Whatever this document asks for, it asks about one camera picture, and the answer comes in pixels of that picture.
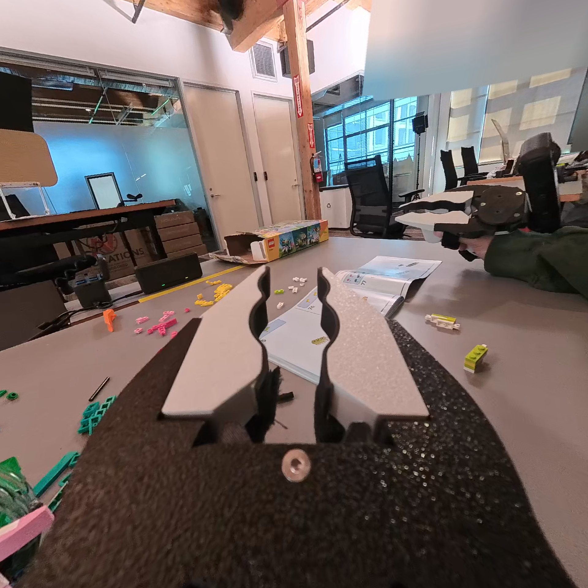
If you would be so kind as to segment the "pile of teal lego pieces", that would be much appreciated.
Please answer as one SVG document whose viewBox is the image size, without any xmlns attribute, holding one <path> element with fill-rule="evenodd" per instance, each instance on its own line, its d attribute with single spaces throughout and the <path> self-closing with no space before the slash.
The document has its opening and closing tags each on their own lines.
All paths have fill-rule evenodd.
<svg viewBox="0 0 588 588">
<path fill-rule="evenodd" d="M 82 436 L 91 436 L 116 400 L 117 395 L 114 395 L 107 397 L 102 403 L 97 401 L 90 403 L 82 413 L 77 433 Z M 58 489 L 48 502 L 48 508 L 52 513 L 55 513 L 62 503 L 65 488 L 70 481 L 73 468 L 77 464 L 80 455 L 81 453 L 77 451 L 65 453 L 33 487 L 35 496 L 41 499 L 47 490 L 57 483 Z"/>
</svg>

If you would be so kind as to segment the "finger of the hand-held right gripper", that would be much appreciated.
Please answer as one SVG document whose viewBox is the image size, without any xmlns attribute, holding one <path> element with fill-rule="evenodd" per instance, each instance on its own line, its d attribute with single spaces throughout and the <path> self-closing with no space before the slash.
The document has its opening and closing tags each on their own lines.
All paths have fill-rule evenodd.
<svg viewBox="0 0 588 588">
<path fill-rule="evenodd" d="M 395 220 L 400 224 L 420 229 L 428 243 L 439 243 L 443 232 L 435 229 L 436 224 L 467 224 L 467 215 L 465 212 L 409 212 L 396 217 Z"/>
<path fill-rule="evenodd" d="M 423 211 L 445 213 L 456 210 L 465 212 L 473 197 L 474 190 L 449 190 L 402 204 L 400 210 L 406 213 Z"/>
</svg>

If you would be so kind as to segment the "black monitor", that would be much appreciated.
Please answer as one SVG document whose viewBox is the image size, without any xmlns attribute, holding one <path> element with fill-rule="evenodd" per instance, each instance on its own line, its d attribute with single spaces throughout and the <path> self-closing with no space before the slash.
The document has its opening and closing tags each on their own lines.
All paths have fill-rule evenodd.
<svg viewBox="0 0 588 588">
<path fill-rule="evenodd" d="M 34 132 L 29 78 L 1 72 L 1 129 Z"/>
</svg>

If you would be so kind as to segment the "gridded window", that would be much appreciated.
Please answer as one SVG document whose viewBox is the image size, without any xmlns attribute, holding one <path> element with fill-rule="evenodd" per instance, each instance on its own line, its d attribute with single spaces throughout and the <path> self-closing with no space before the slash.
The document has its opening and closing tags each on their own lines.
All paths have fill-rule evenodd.
<svg viewBox="0 0 588 588">
<path fill-rule="evenodd" d="M 345 163 L 377 155 L 386 177 L 412 173 L 417 106 L 416 96 L 390 101 L 362 96 L 327 110 L 321 121 L 329 176 L 343 173 Z"/>
</svg>

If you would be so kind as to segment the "black power hub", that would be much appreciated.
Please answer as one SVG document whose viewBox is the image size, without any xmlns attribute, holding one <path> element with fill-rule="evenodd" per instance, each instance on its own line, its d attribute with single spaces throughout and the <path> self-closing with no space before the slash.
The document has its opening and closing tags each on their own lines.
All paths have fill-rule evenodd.
<svg viewBox="0 0 588 588">
<path fill-rule="evenodd" d="M 99 270 L 90 275 L 88 270 L 82 270 L 72 279 L 71 288 L 83 309 L 105 308 L 112 303 L 112 297 L 107 290 L 109 271 Z"/>
</svg>

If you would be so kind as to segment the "black mesh office chair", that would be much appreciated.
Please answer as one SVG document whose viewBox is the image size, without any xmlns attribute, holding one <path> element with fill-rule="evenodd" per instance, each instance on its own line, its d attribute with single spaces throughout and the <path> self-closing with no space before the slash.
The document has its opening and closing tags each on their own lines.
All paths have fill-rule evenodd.
<svg viewBox="0 0 588 588">
<path fill-rule="evenodd" d="M 400 203 L 393 201 L 381 156 L 345 163 L 352 200 L 350 233 L 354 237 L 402 239 L 406 226 L 396 221 Z"/>
</svg>

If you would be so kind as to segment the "wall air vent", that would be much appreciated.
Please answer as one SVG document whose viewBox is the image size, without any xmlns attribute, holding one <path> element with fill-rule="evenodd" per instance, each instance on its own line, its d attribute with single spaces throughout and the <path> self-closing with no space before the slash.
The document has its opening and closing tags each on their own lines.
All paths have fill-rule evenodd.
<svg viewBox="0 0 588 588">
<path fill-rule="evenodd" d="M 258 41 L 249 50 L 252 76 L 267 82 L 277 82 L 275 48 L 269 42 Z"/>
</svg>

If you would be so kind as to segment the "wooden post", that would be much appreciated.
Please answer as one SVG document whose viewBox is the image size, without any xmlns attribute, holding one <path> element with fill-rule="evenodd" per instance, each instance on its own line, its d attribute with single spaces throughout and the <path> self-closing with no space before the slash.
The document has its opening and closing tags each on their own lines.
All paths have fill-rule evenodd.
<svg viewBox="0 0 588 588">
<path fill-rule="evenodd" d="M 313 122 L 313 108 L 306 45 L 307 36 L 305 2 L 285 1 L 283 4 L 283 16 L 288 40 L 287 44 L 291 73 L 292 76 L 298 74 L 300 75 L 300 85 L 302 92 L 303 117 L 297 118 L 295 112 L 295 119 L 298 136 L 305 217 L 306 219 L 318 220 L 321 218 L 319 188 L 318 184 L 313 181 L 310 162 L 311 156 L 316 152 L 316 149 L 314 151 L 310 149 L 307 136 L 307 123 Z"/>
</svg>

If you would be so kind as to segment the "beige acoustic panel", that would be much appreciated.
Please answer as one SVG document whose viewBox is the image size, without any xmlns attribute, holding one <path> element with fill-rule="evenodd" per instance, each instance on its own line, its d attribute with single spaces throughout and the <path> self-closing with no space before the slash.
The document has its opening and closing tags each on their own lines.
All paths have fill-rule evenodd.
<svg viewBox="0 0 588 588">
<path fill-rule="evenodd" d="M 52 187 L 57 182 L 48 144 L 42 136 L 1 129 L 1 184 L 37 183 Z"/>
</svg>

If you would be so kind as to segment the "black speaker on post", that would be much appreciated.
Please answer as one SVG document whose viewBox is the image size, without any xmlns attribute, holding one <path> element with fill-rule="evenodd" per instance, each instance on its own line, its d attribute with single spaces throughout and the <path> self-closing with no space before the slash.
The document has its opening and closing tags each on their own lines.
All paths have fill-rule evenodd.
<svg viewBox="0 0 588 588">
<path fill-rule="evenodd" d="M 307 57 L 308 57 L 308 64 L 309 64 L 309 73 L 312 75 L 315 72 L 315 54 L 314 54 L 314 46 L 313 41 L 307 39 Z M 277 52 L 280 56 L 281 61 L 281 71 L 282 76 L 291 78 L 291 68 L 290 68 L 290 60 L 289 60 L 289 52 L 288 52 L 288 44 L 280 45 L 277 49 Z"/>
</svg>

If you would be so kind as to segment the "pile of pink lego pieces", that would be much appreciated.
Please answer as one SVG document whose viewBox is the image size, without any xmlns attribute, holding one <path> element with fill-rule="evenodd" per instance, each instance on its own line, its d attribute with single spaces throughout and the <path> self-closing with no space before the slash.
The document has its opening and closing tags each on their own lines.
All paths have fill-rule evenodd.
<svg viewBox="0 0 588 588">
<path fill-rule="evenodd" d="M 134 334 L 153 334 L 158 333 L 160 336 L 169 334 L 171 338 L 177 336 L 178 331 L 175 326 L 178 324 L 175 311 L 165 311 L 163 315 L 153 325 L 149 325 L 150 318 L 141 316 L 136 319 L 136 328 Z"/>
</svg>

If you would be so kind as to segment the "yellow tape strip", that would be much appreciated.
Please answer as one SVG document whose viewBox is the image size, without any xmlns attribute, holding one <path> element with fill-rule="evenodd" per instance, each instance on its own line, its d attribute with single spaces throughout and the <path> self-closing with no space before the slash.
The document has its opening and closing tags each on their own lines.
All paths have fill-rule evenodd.
<svg viewBox="0 0 588 588">
<path fill-rule="evenodd" d="M 161 297 L 161 296 L 165 296 L 165 295 L 170 294 L 170 293 L 173 293 L 173 292 L 177 292 L 179 290 L 188 288 L 188 287 L 193 286 L 193 285 L 197 285 L 197 284 L 200 284 L 200 283 L 210 283 L 210 281 L 215 281 L 217 278 L 219 278 L 221 276 L 227 275 L 227 274 L 229 274 L 231 272 L 234 272 L 234 271 L 239 270 L 239 269 L 244 268 L 244 267 L 245 267 L 245 265 L 243 265 L 243 264 L 241 264 L 241 265 L 235 265 L 235 266 L 233 266 L 233 267 L 231 267 L 229 269 L 222 270 L 222 271 L 220 271 L 218 273 L 214 273 L 214 274 L 209 275 L 209 276 L 201 277 L 199 279 L 196 279 L 196 280 L 193 280 L 193 281 L 190 281 L 190 282 L 187 282 L 187 283 L 178 285 L 178 286 L 174 286 L 172 288 L 165 289 L 165 290 L 162 290 L 160 292 L 156 292 L 156 293 L 153 293 L 151 295 L 144 296 L 142 298 L 138 298 L 137 302 L 138 303 L 145 303 L 145 302 L 148 302 L 150 300 L 156 299 L 156 298 Z"/>
</svg>

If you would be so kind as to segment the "clear bag of green pieces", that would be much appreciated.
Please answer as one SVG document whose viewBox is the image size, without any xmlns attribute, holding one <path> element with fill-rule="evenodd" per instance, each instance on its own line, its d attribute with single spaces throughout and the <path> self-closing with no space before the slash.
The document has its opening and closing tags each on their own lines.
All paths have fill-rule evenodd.
<svg viewBox="0 0 588 588">
<path fill-rule="evenodd" d="M 16 457 L 1 462 L 1 527 L 41 508 L 41 501 L 22 474 Z"/>
</svg>

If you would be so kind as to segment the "white recycling bin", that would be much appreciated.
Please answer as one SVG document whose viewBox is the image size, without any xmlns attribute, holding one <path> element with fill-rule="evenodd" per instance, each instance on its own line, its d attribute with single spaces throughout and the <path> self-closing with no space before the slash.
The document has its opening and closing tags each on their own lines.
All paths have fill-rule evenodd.
<svg viewBox="0 0 588 588">
<path fill-rule="evenodd" d="M 352 199 L 349 186 L 321 187 L 319 189 L 322 219 L 329 229 L 349 230 Z"/>
</svg>

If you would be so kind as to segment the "wooden ceiling beam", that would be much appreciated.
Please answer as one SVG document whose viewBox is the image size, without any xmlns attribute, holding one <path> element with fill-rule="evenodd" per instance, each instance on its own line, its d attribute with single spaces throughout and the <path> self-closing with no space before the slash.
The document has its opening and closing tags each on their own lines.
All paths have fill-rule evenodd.
<svg viewBox="0 0 588 588">
<path fill-rule="evenodd" d="M 288 41 L 288 27 L 284 22 L 284 4 L 287 1 L 244 1 L 244 13 L 232 21 L 224 22 L 219 1 L 132 1 L 133 22 L 143 8 L 152 9 L 193 24 L 223 31 L 229 38 L 232 50 L 245 52 L 256 42 L 267 37 L 284 47 Z"/>
</svg>

